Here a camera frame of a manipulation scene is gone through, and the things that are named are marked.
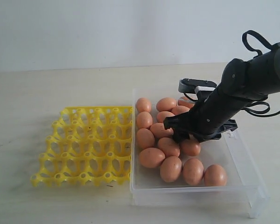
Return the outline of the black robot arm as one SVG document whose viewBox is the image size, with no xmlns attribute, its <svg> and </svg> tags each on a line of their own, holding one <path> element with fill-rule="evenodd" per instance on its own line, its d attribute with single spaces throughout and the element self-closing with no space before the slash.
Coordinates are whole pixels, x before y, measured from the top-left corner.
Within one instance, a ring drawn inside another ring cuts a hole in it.
<svg viewBox="0 0 280 224">
<path fill-rule="evenodd" d="M 280 43 L 248 62 L 230 61 L 220 84 L 185 78 L 180 80 L 178 91 L 196 94 L 198 100 L 189 112 L 164 119 L 165 129 L 174 131 L 174 140 L 180 142 L 189 135 L 199 142 L 220 139 L 223 132 L 237 129 L 232 119 L 236 113 L 280 92 Z"/>
</svg>

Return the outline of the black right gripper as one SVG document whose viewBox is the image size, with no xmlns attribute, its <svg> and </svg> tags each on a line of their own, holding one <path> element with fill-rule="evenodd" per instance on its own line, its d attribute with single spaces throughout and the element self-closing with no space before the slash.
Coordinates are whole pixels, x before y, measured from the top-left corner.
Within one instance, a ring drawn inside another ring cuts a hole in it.
<svg viewBox="0 0 280 224">
<path fill-rule="evenodd" d="M 173 140 L 181 143 L 190 135 L 199 142 L 218 140 L 222 133 L 235 131 L 238 125 L 232 117 L 238 112 L 238 99 L 224 94 L 217 87 L 206 99 L 199 99 L 188 112 L 166 117 L 164 128 L 172 128 Z"/>
</svg>

